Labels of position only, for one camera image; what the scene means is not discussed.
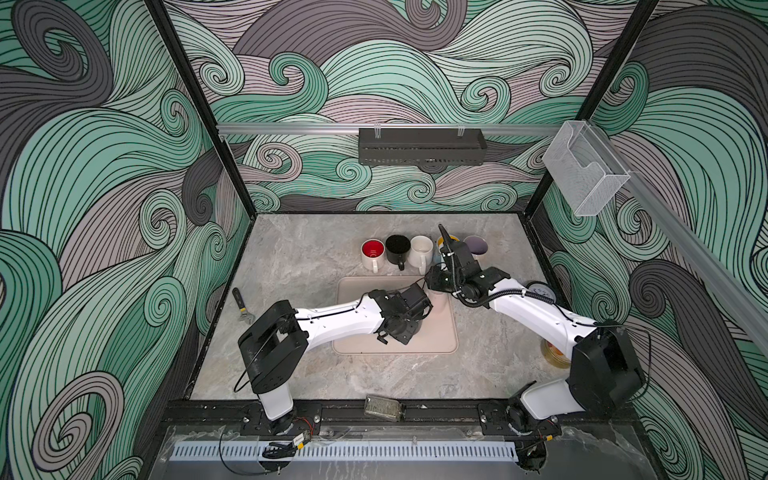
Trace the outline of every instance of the wall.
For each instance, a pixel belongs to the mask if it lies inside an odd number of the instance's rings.
[[[709,3],[647,24],[594,120],[768,310],[768,5]],[[634,405],[670,477],[763,480],[768,360],[717,285],[627,191],[597,217],[573,217],[554,186],[544,206],[535,226],[574,309],[650,331],[652,383]]]
[[[0,4],[3,478],[134,478],[247,218],[141,0]]]
[[[576,115],[634,2],[166,6],[219,122],[559,124]],[[257,209],[266,211],[519,211],[543,174],[548,144],[491,137],[491,163],[423,171],[362,167],[351,136],[228,140]]]

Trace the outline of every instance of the white mug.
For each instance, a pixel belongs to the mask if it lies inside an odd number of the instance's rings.
[[[360,246],[360,256],[362,265],[368,270],[378,273],[384,266],[386,258],[384,257],[384,243],[381,240],[371,238],[362,242]]]
[[[417,235],[411,239],[411,251],[408,252],[408,263],[419,269],[419,274],[426,275],[427,267],[432,262],[434,244],[429,237]]]

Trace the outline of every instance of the beige tray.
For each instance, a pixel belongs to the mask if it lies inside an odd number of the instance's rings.
[[[420,276],[345,276],[339,281],[336,302],[351,302],[376,289],[402,289],[420,279]],[[384,345],[376,339],[376,334],[355,335],[334,340],[333,351],[342,355],[454,353],[458,348],[458,335],[449,295],[431,290],[427,290],[427,295],[432,301],[432,311],[422,320],[422,328],[408,345],[395,339],[387,339],[389,343]]]

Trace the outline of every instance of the black metal frame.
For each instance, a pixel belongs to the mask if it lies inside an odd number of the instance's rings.
[[[181,81],[184,83],[184,87],[186,87],[187,92],[189,92],[192,104],[197,110],[197,114],[200,115],[200,119],[203,121],[203,126],[210,136],[210,141],[213,143],[216,152],[219,154],[221,163],[224,165],[224,168],[230,176],[230,180],[235,187],[237,196],[240,197],[240,201],[243,202],[248,217],[250,217],[251,220],[255,219],[257,215],[256,208],[253,206],[253,202],[250,199],[243,178],[237,171],[237,163],[232,157],[230,149],[224,144],[221,138],[219,138],[219,131],[216,128],[217,123],[216,118],[214,117],[214,112],[210,109],[210,105],[205,99],[203,89],[197,82],[197,78],[192,70],[192,64],[187,57],[187,53],[184,51],[184,47],[181,45],[181,40],[170,20],[168,11],[165,9],[163,0],[144,0],[144,3],[147,5],[147,9],[154,20],[154,24],[160,32],[160,36],[163,38],[165,48],[167,48],[171,59],[176,65],[176,69],[181,76]]]
[[[525,236],[528,237],[528,242],[531,244],[531,248],[533,249],[533,253],[536,256],[536,260],[538,260],[538,264],[541,266],[541,271],[544,274],[544,278],[547,280],[547,283],[549,283],[549,286],[551,286],[554,290],[558,305],[571,310],[571,303],[568,302],[568,298],[565,296],[563,287],[560,284],[560,280],[558,280],[558,276],[555,275],[552,264],[549,263],[549,257],[547,257],[546,252],[544,252],[544,247],[541,245],[541,241],[538,238],[538,233],[536,233],[536,229],[534,228],[533,223],[528,218],[526,218],[524,214],[518,214],[518,218],[520,219],[520,224],[522,224],[523,230],[525,231]]]
[[[319,415],[320,421],[314,424],[319,432],[321,428],[334,432],[344,429],[378,428],[378,427],[452,427],[466,429],[469,436],[482,429],[483,435],[503,437],[507,442],[517,442],[519,445],[530,445],[538,441],[536,435],[508,435],[508,432],[496,430],[490,409],[495,406],[503,408],[508,404],[507,399],[414,399],[401,400],[405,406],[405,418],[402,422],[387,422],[383,419],[367,416],[364,413],[365,400],[294,400],[294,405],[300,416],[305,416],[313,422],[314,415]],[[146,479],[154,466],[157,454],[171,426],[229,425],[239,428],[244,435],[258,435],[263,440],[284,439],[281,436],[270,435],[266,430],[267,424],[262,420],[261,407],[255,400],[175,400],[168,403],[160,425],[152,438],[152,458],[145,458],[139,473],[139,480]],[[656,475],[661,480],[667,479],[659,458],[650,442],[645,429],[634,409],[625,405],[614,414],[611,423],[631,426],[643,447]],[[543,422],[541,435],[559,434],[562,426],[571,426],[586,431],[598,425],[606,425],[604,419],[592,418],[583,413],[559,415],[555,423]],[[288,435],[296,432],[290,430]]]
[[[616,39],[616,44],[608,55],[608,60],[606,60],[605,65],[603,65],[598,74],[598,78],[592,84],[592,88],[590,88],[574,120],[589,120],[592,118],[592,115],[594,115],[600,102],[603,100],[603,96],[608,92],[608,88],[611,87],[621,68],[624,67],[624,63],[632,52],[637,38],[640,37],[640,33],[643,31],[645,24],[648,23],[650,16],[654,13],[658,2],[659,0],[639,0],[629,20],[627,20],[624,30],[619,35],[619,38]],[[533,217],[551,185],[552,176],[549,172],[545,172],[536,187],[536,191],[534,191],[528,205],[525,207],[525,217],[527,219]]]
[[[221,294],[221,298],[219,298],[219,303],[216,305],[216,312],[214,313],[213,319],[210,321],[210,326],[208,327],[208,334],[205,336],[205,340],[203,341],[203,346],[200,348],[200,352],[197,353],[197,361],[194,364],[194,368],[192,369],[192,373],[190,375],[189,383],[187,384],[187,388],[184,390],[184,399],[189,399],[192,395],[192,390],[194,390],[194,384],[197,382],[197,376],[200,375],[200,369],[203,368],[203,361],[205,360],[205,354],[208,353],[208,347],[210,346],[210,341],[214,337],[214,332],[216,331],[216,325],[219,324],[219,318],[221,318],[221,310],[224,308],[224,302],[227,301],[227,294],[230,292],[230,289],[232,288],[232,282],[235,279],[235,274],[237,273],[237,269],[240,267],[240,261],[243,259],[243,253],[245,252],[245,247],[248,245],[248,240],[250,239],[251,232],[253,231],[253,225],[256,223],[256,219],[253,218],[248,223],[248,229],[246,230],[245,237],[243,237],[243,244],[240,245],[240,251],[237,252],[237,258],[235,258],[235,263],[232,266],[232,271],[230,272],[230,277],[227,279],[227,285],[224,287],[224,292]]]

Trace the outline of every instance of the white vent grille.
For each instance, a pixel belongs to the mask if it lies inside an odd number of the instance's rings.
[[[261,456],[269,447],[265,441],[233,441],[221,444],[221,455],[225,462],[266,461]],[[174,446],[171,461],[219,461],[218,441],[178,442]],[[410,441],[335,441],[312,442],[299,450],[292,458],[296,461],[452,461],[452,462],[516,462],[515,444],[512,442],[418,442]]]

